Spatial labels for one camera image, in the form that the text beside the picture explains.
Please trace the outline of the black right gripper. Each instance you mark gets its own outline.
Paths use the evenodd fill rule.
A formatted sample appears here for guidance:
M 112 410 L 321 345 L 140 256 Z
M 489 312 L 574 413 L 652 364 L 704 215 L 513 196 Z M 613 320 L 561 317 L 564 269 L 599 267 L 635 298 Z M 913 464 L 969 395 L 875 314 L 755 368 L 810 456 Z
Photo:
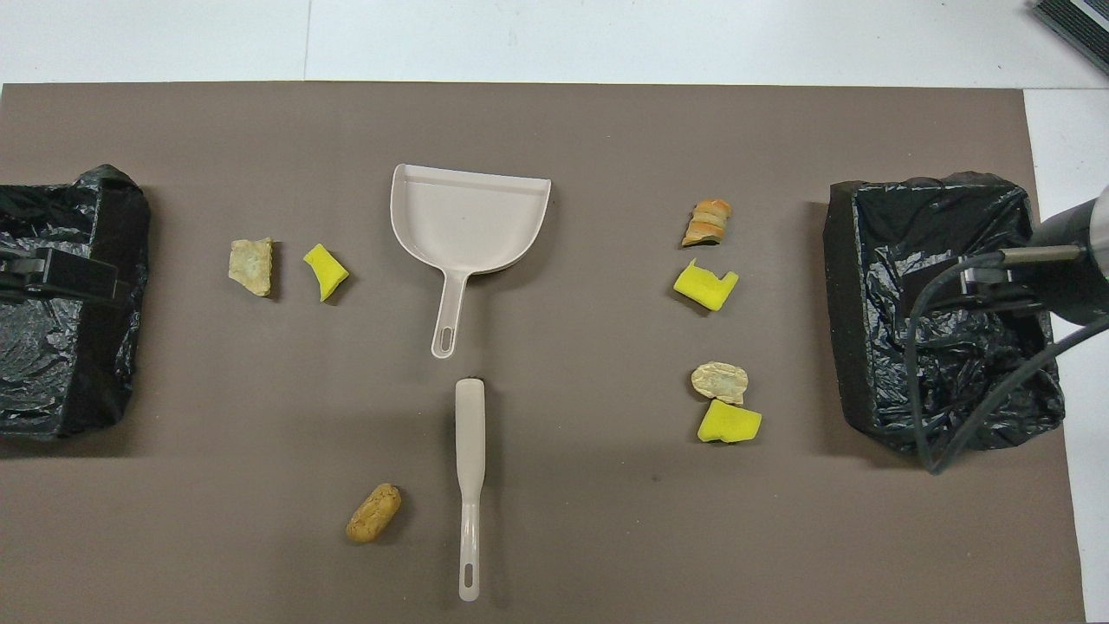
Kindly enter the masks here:
M 960 309 L 1001 313 L 1041 308 L 1036 293 L 1014 276 L 1005 260 L 962 260 L 956 269 L 956 307 Z

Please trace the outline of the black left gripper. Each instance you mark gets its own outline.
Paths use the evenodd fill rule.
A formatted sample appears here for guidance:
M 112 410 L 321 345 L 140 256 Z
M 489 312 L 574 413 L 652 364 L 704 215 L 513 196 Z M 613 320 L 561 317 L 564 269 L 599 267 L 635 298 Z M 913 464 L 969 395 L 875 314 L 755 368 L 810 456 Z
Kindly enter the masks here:
M 41 289 L 82 301 L 113 301 L 118 269 L 67 250 L 24 250 L 1 246 L 1 293 L 24 296 L 41 276 Z

